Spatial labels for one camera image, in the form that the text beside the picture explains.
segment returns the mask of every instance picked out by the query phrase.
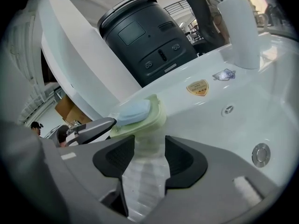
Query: person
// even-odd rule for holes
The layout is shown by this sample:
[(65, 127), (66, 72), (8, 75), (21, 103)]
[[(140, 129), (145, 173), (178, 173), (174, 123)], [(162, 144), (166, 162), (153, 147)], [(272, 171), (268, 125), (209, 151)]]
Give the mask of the person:
[(33, 130), (38, 136), (41, 135), (41, 128), (43, 128), (42, 124), (37, 123), (36, 121), (33, 121), (30, 126), (31, 130)]

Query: black rubber pad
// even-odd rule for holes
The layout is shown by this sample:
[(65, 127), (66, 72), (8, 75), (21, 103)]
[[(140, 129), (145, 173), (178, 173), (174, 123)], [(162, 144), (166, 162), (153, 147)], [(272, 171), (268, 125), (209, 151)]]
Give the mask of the black rubber pad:
[(99, 150), (93, 156), (93, 164), (103, 175), (121, 180), (134, 156), (134, 140), (134, 136), (131, 135)]
[(165, 137), (165, 157), (170, 168), (170, 178), (166, 180), (167, 189), (189, 188), (196, 183), (207, 170), (206, 157), (199, 151)]

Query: cap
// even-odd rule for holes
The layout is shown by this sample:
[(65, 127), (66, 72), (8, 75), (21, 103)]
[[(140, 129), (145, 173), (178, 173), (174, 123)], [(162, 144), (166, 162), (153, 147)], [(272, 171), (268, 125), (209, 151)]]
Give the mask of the cap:
[(39, 129), (40, 129), (40, 128), (43, 128), (43, 125), (37, 123), (36, 121), (33, 121), (33, 122), (31, 123), (30, 128), (39, 128)]

